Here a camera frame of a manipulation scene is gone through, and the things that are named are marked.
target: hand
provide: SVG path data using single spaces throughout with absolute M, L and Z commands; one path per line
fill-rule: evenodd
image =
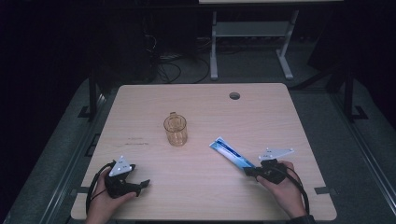
M 103 171 L 97 181 L 96 189 L 92 194 L 92 201 L 90 205 L 90 210 L 88 211 L 87 219 L 85 220 L 86 224 L 105 224 L 107 223 L 111 216 L 113 216 L 114 212 L 119 208 L 122 204 L 136 197 L 135 192 L 127 193 L 117 199 L 112 199 L 107 191 L 105 186 L 105 176 L 108 175 L 110 169 Z
M 280 161 L 290 169 L 294 170 L 293 163 L 288 161 Z M 288 174 L 298 180 L 298 176 L 288 169 Z M 294 186 L 288 178 L 285 178 L 278 185 L 269 182 L 261 176 L 257 176 L 263 186 L 265 186 L 275 197 L 279 206 L 289 215 L 290 218 L 306 216 L 301 192 Z

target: white triangular marker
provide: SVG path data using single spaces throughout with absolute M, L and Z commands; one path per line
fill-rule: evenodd
M 269 161 L 273 159 L 277 159 L 279 157 L 286 156 L 290 153 L 293 153 L 293 148 L 267 148 L 263 155 L 259 156 L 260 161 Z
M 132 166 L 123 158 L 123 156 L 121 156 L 110 171 L 109 176 L 120 175 L 129 171 L 132 171 Z

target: black handheld controller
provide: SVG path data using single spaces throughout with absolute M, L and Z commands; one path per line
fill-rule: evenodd
M 279 184 L 285 179 L 286 176 L 284 174 L 287 173 L 285 164 L 278 163 L 276 159 L 273 159 L 262 161 L 261 165 L 262 167 L 244 167 L 245 174 L 255 178 L 260 175 L 274 184 Z
M 126 177 L 128 177 L 129 173 L 131 173 L 132 170 L 135 168 L 135 165 L 131 164 L 131 167 L 131 171 L 120 175 L 106 175 L 105 185 L 107 193 L 111 198 L 119 198 L 120 196 L 129 192 L 136 192 L 136 197 L 138 197 L 140 191 L 149 185 L 149 179 L 141 182 L 140 184 L 127 183 L 125 179 Z

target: hole in table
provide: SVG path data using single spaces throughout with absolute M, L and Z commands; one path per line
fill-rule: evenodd
M 239 98 L 241 98 L 241 95 L 238 92 L 231 92 L 230 93 L 230 98 L 233 100 L 239 100 Z

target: person's left hand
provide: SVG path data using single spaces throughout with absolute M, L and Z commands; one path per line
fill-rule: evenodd
M 90 210 L 88 211 L 87 219 L 85 220 L 86 224 L 107 223 L 117 208 L 119 208 L 123 203 L 126 203 L 136 197 L 136 193 L 131 192 L 119 198 L 112 199 L 108 195 L 105 186 L 105 176 L 108 175 L 109 172 L 110 169 L 103 171 L 98 178 L 96 189 L 92 194 Z

